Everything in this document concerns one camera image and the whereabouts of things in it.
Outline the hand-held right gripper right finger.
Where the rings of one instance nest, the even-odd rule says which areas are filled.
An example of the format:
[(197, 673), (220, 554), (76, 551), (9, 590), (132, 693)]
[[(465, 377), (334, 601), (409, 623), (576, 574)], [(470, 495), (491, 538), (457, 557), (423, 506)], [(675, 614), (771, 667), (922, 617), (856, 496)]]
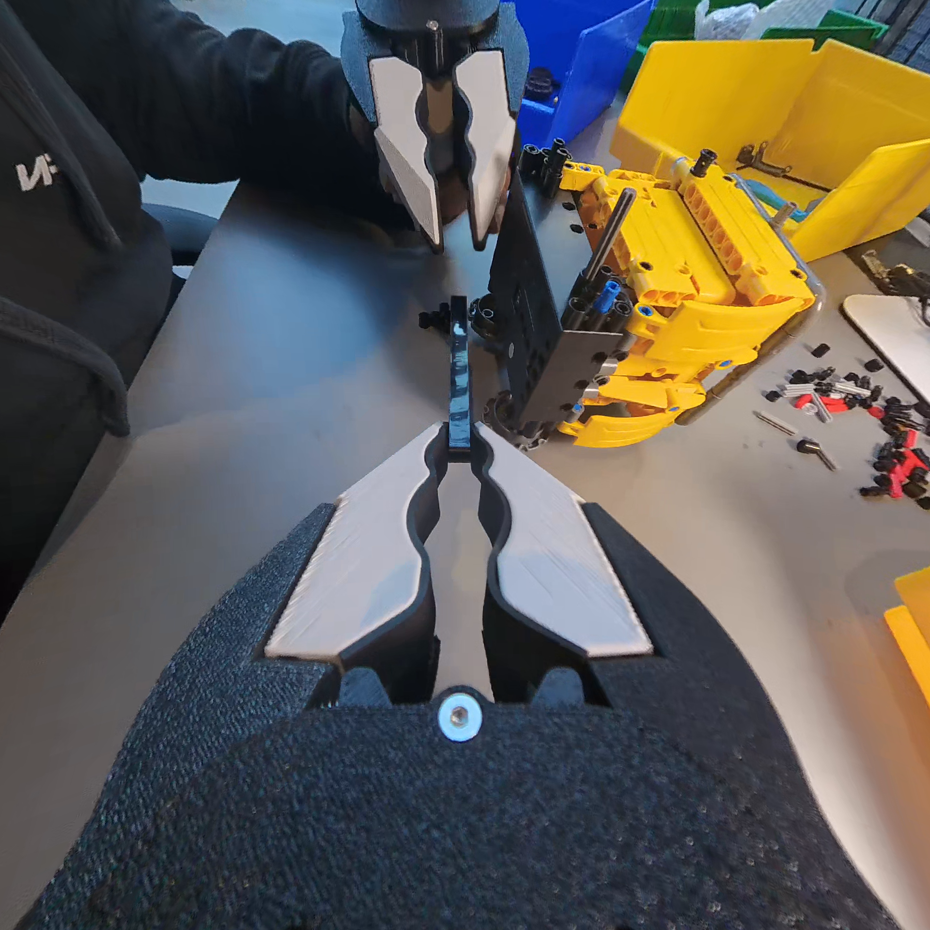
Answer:
[(479, 519), (492, 541), (489, 577), (521, 620), (586, 658), (654, 651), (585, 512), (583, 498), (488, 426), (474, 426)]

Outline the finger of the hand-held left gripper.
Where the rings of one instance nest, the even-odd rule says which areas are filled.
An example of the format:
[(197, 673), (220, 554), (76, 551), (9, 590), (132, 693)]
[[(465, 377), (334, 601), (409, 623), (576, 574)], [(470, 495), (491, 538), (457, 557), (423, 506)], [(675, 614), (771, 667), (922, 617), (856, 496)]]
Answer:
[(484, 249), (509, 172), (516, 121), (502, 53), (471, 53), (459, 63), (461, 140), (474, 248)]
[(433, 131), (429, 92), (437, 94), (443, 79), (430, 79), (396, 57), (374, 58), (368, 72), (376, 125), (374, 139), (391, 192), (436, 252), (444, 250), (438, 182), (429, 146)]

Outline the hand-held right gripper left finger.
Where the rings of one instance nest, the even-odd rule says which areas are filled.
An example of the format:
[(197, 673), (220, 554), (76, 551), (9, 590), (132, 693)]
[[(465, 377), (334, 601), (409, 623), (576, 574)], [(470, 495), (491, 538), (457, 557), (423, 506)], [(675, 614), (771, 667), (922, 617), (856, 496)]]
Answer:
[(268, 658), (360, 662), (364, 650), (432, 637), (425, 541), (440, 520), (448, 426), (431, 425), (343, 491), (266, 644)]

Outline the grey metal axle rod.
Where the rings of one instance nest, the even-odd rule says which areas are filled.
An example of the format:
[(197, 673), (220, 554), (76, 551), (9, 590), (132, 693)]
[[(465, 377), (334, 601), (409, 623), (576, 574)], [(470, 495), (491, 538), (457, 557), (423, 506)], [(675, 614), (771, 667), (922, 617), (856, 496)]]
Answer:
[(600, 270), (607, 264), (614, 242), (618, 238), (622, 224), (631, 211), (636, 198), (637, 191), (633, 187), (622, 190), (607, 220), (602, 236), (579, 276), (581, 281), (579, 295), (585, 313), (590, 313), (594, 309), (596, 301), (595, 286), (597, 285), (598, 275)]

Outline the black joined connector pins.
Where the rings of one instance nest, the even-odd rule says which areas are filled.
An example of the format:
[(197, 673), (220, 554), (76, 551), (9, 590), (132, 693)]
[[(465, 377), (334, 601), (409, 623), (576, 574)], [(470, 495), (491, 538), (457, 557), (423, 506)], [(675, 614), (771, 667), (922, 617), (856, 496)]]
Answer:
[(467, 297), (453, 295), (450, 300), (440, 303), (436, 310), (420, 312), (418, 326), (422, 330), (434, 331), (446, 340), (457, 332), (465, 333), (468, 327)]

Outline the long black toy beam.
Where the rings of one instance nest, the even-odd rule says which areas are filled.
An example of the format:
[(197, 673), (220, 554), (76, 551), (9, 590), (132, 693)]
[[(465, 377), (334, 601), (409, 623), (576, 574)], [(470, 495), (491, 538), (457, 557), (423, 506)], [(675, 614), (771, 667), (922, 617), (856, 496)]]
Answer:
[(448, 461), (471, 461), (472, 398), (469, 356), (469, 303), (466, 296), (453, 295), (449, 304), (449, 400)]

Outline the yellow toy block robot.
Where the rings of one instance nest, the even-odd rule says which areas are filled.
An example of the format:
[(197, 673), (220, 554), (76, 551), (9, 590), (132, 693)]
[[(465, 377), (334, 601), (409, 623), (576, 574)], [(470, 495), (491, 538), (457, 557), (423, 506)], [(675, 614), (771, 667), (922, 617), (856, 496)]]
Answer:
[[(595, 286), (582, 270), (624, 188), (637, 198)], [(529, 450), (554, 434), (623, 448), (684, 422), (777, 350), (822, 296), (748, 187), (711, 150), (668, 179), (526, 145), (511, 176), (488, 292), (471, 324), (504, 389), (482, 421)]]

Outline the small red black parts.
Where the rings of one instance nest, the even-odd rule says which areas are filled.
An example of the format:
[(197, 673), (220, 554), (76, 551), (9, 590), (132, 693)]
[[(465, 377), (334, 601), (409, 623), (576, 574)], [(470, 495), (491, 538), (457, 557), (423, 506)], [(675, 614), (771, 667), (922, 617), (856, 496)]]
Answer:
[(801, 342), (764, 359), (755, 379), (753, 414), (801, 474), (869, 505), (928, 512), (928, 407), (875, 353)]

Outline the grey desk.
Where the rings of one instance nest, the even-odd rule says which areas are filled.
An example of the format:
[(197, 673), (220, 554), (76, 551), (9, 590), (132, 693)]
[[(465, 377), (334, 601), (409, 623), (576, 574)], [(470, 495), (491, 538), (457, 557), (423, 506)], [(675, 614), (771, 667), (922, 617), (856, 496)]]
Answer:
[[(438, 420), (417, 325), (478, 296), (465, 223), (434, 257), (241, 185), (2, 625), (2, 928), (53, 878), (200, 619), (317, 505)], [(695, 423), (535, 460), (700, 598), (775, 704), (825, 816), (905, 928), (928, 928), (928, 707), (884, 621), (928, 513), (862, 499), (881, 430), (761, 397), (792, 345)]]

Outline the yellow plastic bin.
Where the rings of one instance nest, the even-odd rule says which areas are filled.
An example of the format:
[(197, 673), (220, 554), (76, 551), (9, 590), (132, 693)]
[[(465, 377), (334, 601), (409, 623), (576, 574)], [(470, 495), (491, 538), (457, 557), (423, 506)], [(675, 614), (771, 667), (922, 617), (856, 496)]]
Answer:
[(803, 192), (785, 233), (808, 262), (895, 233), (929, 203), (929, 77), (829, 40), (656, 42), (616, 124), (622, 168), (668, 179), (703, 149), (734, 172), (769, 142)]
[(895, 580), (899, 605), (887, 610), (885, 623), (929, 704), (929, 567)]

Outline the dark chair seat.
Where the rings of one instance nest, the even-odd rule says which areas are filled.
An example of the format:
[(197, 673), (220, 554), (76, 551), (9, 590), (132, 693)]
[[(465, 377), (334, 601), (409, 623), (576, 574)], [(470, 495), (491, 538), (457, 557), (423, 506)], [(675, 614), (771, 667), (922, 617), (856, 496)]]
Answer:
[(192, 268), (211, 237), (217, 218), (170, 204), (143, 203), (142, 207), (164, 230), (172, 265)]

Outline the white plastic bag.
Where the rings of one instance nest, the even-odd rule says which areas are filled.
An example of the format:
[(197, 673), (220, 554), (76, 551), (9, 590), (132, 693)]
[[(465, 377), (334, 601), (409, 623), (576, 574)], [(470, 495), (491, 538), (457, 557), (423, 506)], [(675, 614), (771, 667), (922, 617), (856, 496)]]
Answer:
[(700, 2), (694, 14), (694, 39), (697, 41), (754, 41), (766, 32), (768, 17), (764, 12), (773, 2), (736, 2), (715, 6)]

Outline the grey-green tool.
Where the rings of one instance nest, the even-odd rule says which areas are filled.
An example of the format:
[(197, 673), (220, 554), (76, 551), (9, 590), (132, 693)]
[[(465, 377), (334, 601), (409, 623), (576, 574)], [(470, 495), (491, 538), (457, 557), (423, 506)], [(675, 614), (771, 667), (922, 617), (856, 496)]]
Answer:
[(769, 152), (771, 147), (767, 141), (743, 145), (736, 156), (734, 172), (786, 199), (790, 192), (803, 192), (804, 184), (790, 178), (793, 175), (791, 163), (774, 149)]

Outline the green plastic bin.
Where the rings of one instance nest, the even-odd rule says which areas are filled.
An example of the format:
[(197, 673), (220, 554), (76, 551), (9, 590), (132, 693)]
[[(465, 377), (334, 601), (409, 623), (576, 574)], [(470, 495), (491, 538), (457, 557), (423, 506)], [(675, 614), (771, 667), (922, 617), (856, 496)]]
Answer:
[[(643, 54), (656, 41), (691, 41), (694, 39), (698, 2), (657, 2), (637, 44)], [(877, 20), (832, 6), (819, 22), (810, 26), (771, 25), (761, 39), (811, 39), (814, 49), (833, 39), (865, 51), (872, 51), (890, 27)]]

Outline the person in black hoodie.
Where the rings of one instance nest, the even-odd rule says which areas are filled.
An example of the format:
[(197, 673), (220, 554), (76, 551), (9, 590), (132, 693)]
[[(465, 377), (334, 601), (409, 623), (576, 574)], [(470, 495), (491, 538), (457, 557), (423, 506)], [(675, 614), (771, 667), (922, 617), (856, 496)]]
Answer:
[(177, 295), (140, 176), (2, 2), (2, 616)]

